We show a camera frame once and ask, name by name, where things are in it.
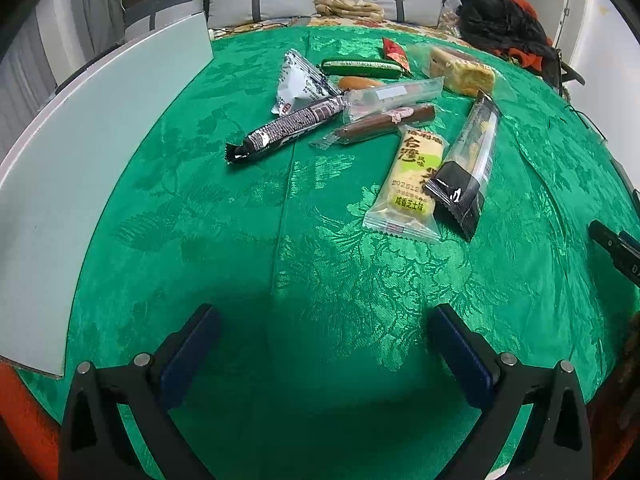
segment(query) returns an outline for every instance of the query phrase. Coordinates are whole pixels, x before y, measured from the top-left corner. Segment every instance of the red snack package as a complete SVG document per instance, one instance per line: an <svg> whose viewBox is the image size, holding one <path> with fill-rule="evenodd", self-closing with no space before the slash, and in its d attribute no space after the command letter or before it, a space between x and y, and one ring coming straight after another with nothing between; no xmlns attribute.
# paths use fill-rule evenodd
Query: red snack package
<svg viewBox="0 0 640 480"><path fill-rule="evenodd" d="M382 45L384 47L385 57L399 63L400 66L404 68L404 71L410 74L409 59L404 52L404 48L389 38L382 38Z"/></svg>

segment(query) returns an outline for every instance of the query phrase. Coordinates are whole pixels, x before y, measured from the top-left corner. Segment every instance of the white label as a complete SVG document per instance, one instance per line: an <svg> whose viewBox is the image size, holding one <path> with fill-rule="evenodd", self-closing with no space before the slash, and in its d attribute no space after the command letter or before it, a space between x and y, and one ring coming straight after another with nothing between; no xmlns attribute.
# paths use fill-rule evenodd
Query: white label
<svg viewBox="0 0 640 480"><path fill-rule="evenodd" d="M376 90L378 99L389 99L390 97L398 97L399 95L406 95L406 88L404 86L394 86L391 88L383 88L382 90Z"/></svg>

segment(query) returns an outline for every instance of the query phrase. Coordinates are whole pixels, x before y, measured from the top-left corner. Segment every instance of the table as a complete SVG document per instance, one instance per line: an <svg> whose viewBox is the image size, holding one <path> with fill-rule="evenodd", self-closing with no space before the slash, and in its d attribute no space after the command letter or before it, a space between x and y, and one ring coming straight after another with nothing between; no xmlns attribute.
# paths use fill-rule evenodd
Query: table
<svg viewBox="0 0 640 480"><path fill-rule="evenodd" d="M381 35L295 27L213 43L213 62L149 132L96 227L64 379L21 373L57 420L79 361L110 366L153 351L201 303L221 311L222 339L172 417L220 479L434 478L479 415L425 350L424 311L443 302L498 352L531 365L571 359L593 396L638 299L587 227L640 229L599 137L542 81L476 52L514 97L500 102L471 243L445 224L434 245L362 229L395 135L319 152L308 142L327 125L257 164L225 164L226 142L273 118L287 49L313 63L376 56ZM436 103L431 127L453 142L472 100L445 92ZM520 415L496 466L514 451L527 410Z"/></svg>

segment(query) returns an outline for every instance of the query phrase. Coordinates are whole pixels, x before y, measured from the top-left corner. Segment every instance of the blue gripper pad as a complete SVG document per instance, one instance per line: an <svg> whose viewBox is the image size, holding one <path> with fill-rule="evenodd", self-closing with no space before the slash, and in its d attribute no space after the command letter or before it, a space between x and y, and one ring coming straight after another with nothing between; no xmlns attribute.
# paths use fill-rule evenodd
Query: blue gripper pad
<svg viewBox="0 0 640 480"><path fill-rule="evenodd" d="M433 347L442 355L462 388L466 402L480 410L489 408L494 402L494 378L442 306L430 310L427 332Z"/></svg>
<svg viewBox="0 0 640 480"><path fill-rule="evenodd" d="M159 401L164 409L170 410L180 406L191 386L193 376L219 336L220 313L209 306L160 374Z"/></svg>

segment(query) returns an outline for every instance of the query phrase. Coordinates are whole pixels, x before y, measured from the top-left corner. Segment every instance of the packaged snack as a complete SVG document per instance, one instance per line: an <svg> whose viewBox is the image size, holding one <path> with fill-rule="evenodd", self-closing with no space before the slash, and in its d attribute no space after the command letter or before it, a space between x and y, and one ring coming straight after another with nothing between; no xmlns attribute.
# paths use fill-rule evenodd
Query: packaged snack
<svg viewBox="0 0 640 480"><path fill-rule="evenodd" d="M327 97L284 117L280 117L248 134L242 145L226 145L227 162L251 162L267 152L317 128L344 109L344 97Z"/></svg>
<svg viewBox="0 0 640 480"><path fill-rule="evenodd" d="M320 64L320 70L327 75L359 75L380 79L398 79L402 75L402 67L395 61L364 57L327 58Z"/></svg>
<svg viewBox="0 0 640 480"><path fill-rule="evenodd" d="M411 68L409 67L409 59L406 56L404 48L398 45L395 41L389 38L382 38L382 47L385 51L385 57L392 59L400 64L404 68L405 72L411 74Z"/></svg>
<svg viewBox="0 0 640 480"><path fill-rule="evenodd" d="M424 192L454 216L467 241L476 232L484 205L501 115L494 101L479 91L447 158L423 185Z"/></svg>
<svg viewBox="0 0 640 480"><path fill-rule="evenodd" d="M310 142L311 146L326 150L337 142L338 144L354 144L362 140L373 139L382 134L388 134L402 124L425 123L436 117L436 108L430 104L395 108L381 114L372 114L351 124L337 128L322 139Z"/></svg>
<svg viewBox="0 0 640 480"><path fill-rule="evenodd" d="M340 78L340 81L338 81L338 88L345 92L351 90L363 90L365 88L373 88L374 86L382 85L384 85L382 81L377 81L375 79L369 79L368 77L360 77L356 75L347 75L343 78Z"/></svg>
<svg viewBox="0 0 640 480"><path fill-rule="evenodd" d="M444 5L440 11L438 19L438 31L444 32L454 38L460 38L460 28L458 22L458 7L462 5L460 0L444 0Z"/></svg>
<svg viewBox="0 0 640 480"><path fill-rule="evenodd" d="M400 126L400 131L402 140L389 176L362 226L411 240L439 241L435 202L423 187L440 167L446 141L411 126Z"/></svg>
<svg viewBox="0 0 640 480"><path fill-rule="evenodd" d="M391 85L353 90L346 95L344 122L353 121L375 113L388 112L401 106L430 101L442 94L442 78L422 79L393 83Z"/></svg>
<svg viewBox="0 0 640 480"><path fill-rule="evenodd" d="M341 94L322 72L293 49L284 55L279 81L276 104L271 111L280 117L324 97Z"/></svg>
<svg viewBox="0 0 640 480"><path fill-rule="evenodd" d="M513 89L494 68L477 57L450 46L414 44L407 50L428 77L444 77L445 88L456 94L476 97L482 90L494 98L514 100Z"/></svg>

